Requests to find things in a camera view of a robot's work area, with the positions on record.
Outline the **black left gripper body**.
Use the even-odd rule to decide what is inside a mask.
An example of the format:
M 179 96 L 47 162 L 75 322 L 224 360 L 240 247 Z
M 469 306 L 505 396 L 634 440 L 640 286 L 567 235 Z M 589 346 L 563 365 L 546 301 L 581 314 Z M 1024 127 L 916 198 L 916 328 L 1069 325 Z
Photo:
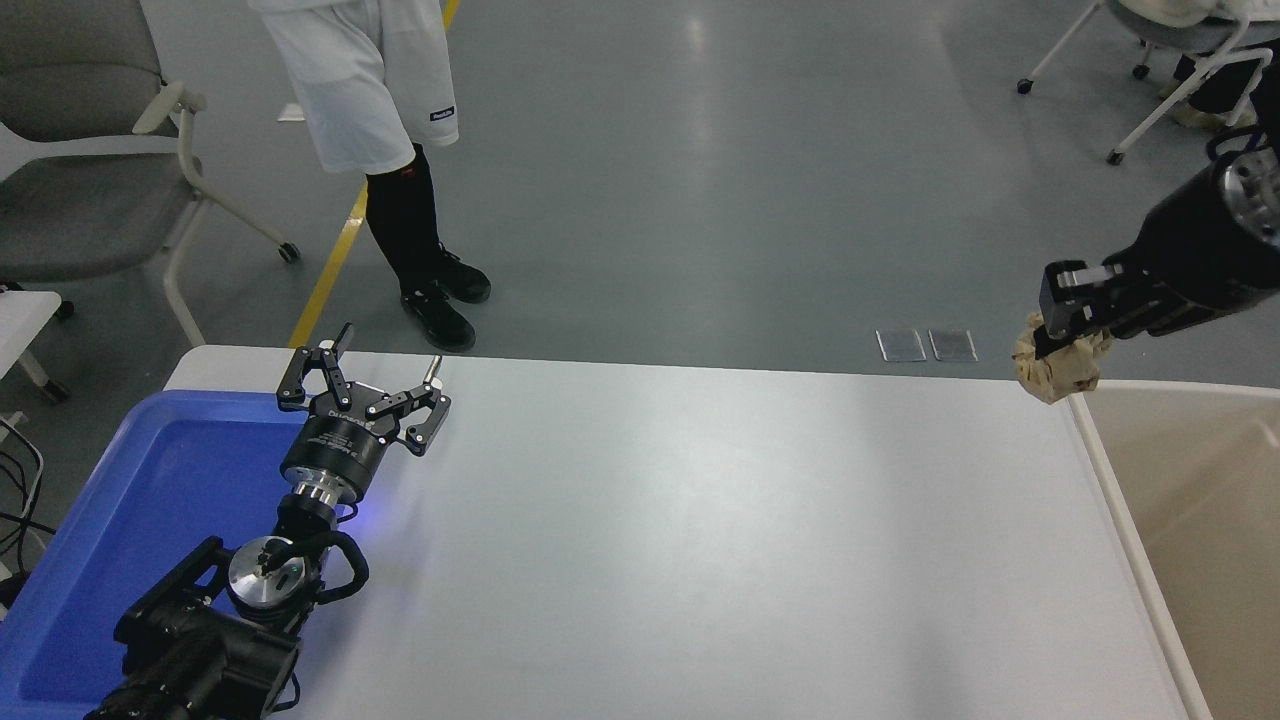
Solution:
M 342 409 L 330 396 L 310 401 L 308 418 L 280 464 L 280 474 L 297 484 L 306 475 L 324 474 L 340 482 L 346 493 L 365 493 L 383 456 L 401 432 L 398 418 L 365 416 L 366 406 Z

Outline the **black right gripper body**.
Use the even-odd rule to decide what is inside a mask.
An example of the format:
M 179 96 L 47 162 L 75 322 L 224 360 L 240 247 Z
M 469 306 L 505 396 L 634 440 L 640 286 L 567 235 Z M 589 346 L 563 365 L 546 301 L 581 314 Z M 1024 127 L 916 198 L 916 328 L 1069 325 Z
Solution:
M 1240 184 L 1236 167 L 1197 173 L 1147 214 L 1132 245 L 1103 260 L 1123 265 L 1117 293 L 1175 293 L 1193 305 L 1167 334 L 1277 293 L 1277 241 L 1239 222 Z

